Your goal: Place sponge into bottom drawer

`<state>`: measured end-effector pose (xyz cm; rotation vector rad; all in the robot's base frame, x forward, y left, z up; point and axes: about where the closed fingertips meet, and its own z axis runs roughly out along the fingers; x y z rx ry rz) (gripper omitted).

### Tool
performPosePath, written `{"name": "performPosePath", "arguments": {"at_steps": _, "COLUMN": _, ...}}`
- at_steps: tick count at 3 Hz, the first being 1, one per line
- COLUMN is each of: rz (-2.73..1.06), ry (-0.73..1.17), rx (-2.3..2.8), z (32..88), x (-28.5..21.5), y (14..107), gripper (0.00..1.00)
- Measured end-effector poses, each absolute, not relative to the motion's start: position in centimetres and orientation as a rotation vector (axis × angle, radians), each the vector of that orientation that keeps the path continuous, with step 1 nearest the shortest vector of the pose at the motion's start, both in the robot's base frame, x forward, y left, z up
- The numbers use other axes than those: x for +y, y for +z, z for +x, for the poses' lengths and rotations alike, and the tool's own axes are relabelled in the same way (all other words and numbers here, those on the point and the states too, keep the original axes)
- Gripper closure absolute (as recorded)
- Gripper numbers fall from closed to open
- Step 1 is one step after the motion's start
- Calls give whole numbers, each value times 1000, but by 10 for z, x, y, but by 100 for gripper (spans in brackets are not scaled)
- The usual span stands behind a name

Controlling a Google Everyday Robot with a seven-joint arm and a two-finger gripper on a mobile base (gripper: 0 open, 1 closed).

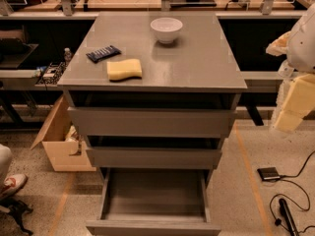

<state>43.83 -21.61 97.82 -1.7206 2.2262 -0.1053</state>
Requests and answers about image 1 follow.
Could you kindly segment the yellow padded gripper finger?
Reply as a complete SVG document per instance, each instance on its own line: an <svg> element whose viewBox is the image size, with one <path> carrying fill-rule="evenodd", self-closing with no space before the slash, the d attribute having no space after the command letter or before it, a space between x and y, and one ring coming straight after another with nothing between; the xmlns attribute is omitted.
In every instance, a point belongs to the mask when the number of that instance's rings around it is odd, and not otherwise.
<svg viewBox="0 0 315 236"><path fill-rule="evenodd" d="M287 53L287 42L289 38L289 31L282 34L276 40L268 45L266 53L273 56L281 56Z"/></svg>
<svg viewBox="0 0 315 236"><path fill-rule="evenodd" d="M306 74L293 79L284 95L273 127L290 133L315 109L315 75Z"/></svg>

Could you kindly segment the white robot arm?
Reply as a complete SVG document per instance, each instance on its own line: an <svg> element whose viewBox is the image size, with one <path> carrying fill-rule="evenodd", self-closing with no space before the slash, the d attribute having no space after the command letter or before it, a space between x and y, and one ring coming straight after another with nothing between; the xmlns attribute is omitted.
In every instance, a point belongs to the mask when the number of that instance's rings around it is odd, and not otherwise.
<svg viewBox="0 0 315 236"><path fill-rule="evenodd" d="M266 52L286 55L278 69L283 82L272 117L272 130L289 134L315 109L315 4L290 31L270 43Z"/></svg>

